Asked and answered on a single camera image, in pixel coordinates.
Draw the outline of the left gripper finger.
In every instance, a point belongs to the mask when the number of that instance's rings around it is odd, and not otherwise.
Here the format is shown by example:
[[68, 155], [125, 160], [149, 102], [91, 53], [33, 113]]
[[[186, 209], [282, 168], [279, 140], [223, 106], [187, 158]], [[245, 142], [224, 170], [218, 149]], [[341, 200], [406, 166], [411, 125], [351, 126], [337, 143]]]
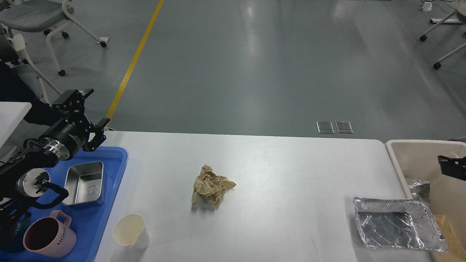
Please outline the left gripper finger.
[[70, 124], [89, 124], [90, 121], [85, 116], [84, 103], [93, 93], [93, 88], [83, 91], [67, 90], [52, 103], [52, 108], [65, 112], [65, 119]]
[[94, 136], [90, 141], [86, 141], [83, 145], [83, 151], [95, 151], [105, 140], [104, 134], [107, 124], [110, 122], [110, 118], [102, 118], [97, 124], [91, 124], [90, 128], [86, 131]]

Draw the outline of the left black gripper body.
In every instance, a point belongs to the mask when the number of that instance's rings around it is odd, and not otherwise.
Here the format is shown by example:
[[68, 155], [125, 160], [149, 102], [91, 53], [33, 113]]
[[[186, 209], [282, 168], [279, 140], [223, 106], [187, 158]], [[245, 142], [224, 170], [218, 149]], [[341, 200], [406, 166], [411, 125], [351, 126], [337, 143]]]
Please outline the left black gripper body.
[[62, 118], [39, 137], [39, 143], [58, 159], [70, 160], [88, 142], [90, 128], [88, 120]]

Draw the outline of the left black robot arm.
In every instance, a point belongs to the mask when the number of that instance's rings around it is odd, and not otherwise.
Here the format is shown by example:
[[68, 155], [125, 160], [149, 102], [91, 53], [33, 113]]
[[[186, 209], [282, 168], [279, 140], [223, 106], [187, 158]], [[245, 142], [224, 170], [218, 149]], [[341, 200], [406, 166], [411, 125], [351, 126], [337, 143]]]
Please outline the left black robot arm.
[[95, 151], [106, 140], [104, 129], [110, 119], [93, 124], [85, 116], [85, 100], [93, 92], [92, 88], [65, 91], [52, 106], [66, 114], [39, 137], [39, 147], [1, 166], [1, 199], [7, 198], [1, 204], [1, 245], [13, 240], [14, 225], [30, 207], [50, 209], [69, 196], [67, 189], [51, 182], [47, 168], [72, 159], [80, 150]]

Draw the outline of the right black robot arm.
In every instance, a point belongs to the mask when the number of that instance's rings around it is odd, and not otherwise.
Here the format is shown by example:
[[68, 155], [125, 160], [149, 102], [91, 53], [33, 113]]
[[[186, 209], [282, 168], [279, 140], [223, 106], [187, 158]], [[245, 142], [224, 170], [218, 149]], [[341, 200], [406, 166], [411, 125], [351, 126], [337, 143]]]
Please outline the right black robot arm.
[[455, 159], [439, 155], [437, 158], [443, 175], [466, 181], [466, 157]]

